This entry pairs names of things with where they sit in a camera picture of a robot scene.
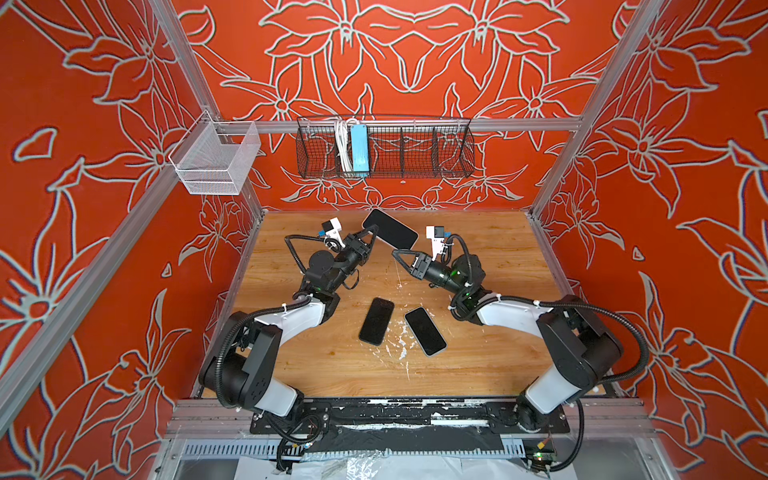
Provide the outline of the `phone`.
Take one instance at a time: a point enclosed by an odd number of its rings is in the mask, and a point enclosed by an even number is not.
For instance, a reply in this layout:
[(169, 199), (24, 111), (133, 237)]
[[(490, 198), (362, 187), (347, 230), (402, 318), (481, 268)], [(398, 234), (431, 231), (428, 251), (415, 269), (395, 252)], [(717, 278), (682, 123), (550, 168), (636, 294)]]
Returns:
[(418, 233), (388, 213), (374, 209), (362, 222), (363, 228), (378, 227), (377, 236), (393, 249), (410, 250), (417, 242)]

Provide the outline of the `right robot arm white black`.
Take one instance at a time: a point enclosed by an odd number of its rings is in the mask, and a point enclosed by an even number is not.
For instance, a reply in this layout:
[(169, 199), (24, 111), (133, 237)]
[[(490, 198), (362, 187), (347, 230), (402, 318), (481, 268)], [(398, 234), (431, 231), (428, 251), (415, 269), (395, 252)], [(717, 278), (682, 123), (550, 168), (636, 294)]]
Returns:
[[(412, 277), (451, 294), (448, 310), (455, 320), (503, 327), (544, 342), (552, 366), (515, 400), (514, 418), (522, 430), (540, 431), (562, 404), (580, 400), (599, 385), (635, 378), (648, 365), (648, 342), (624, 316), (575, 295), (540, 301), (489, 290), (483, 285), (486, 272), (481, 260), (470, 252), (461, 236), (449, 236), (446, 251), (451, 252), (456, 245), (462, 254), (452, 260), (442, 254), (433, 256), (408, 249), (395, 249), (392, 256)], [(624, 355), (624, 347), (604, 318), (624, 327), (638, 345), (639, 357), (625, 371), (614, 370)]]

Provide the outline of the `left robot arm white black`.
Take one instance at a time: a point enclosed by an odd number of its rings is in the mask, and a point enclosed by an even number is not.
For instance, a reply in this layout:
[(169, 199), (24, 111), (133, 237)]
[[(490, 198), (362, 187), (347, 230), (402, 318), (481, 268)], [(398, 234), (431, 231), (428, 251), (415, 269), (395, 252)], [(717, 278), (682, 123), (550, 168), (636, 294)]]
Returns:
[(277, 307), (236, 311), (225, 321), (198, 375), (225, 408), (295, 417), (303, 394), (274, 376), (280, 347), (297, 335), (327, 322), (335, 313), (337, 290), (369, 260), (378, 226), (339, 240), (329, 235), (285, 237), (302, 274), (292, 299)]

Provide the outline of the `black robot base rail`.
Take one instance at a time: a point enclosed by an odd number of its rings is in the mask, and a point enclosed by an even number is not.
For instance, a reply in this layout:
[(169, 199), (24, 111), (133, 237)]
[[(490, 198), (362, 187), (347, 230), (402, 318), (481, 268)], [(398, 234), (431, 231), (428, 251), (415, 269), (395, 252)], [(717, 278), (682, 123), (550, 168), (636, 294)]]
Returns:
[(319, 437), (299, 452), (309, 458), (487, 454), (521, 457), (526, 447), (573, 427), (562, 408), (536, 432), (520, 427), (513, 397), (315, 397), (303, 413), (318, 418)]

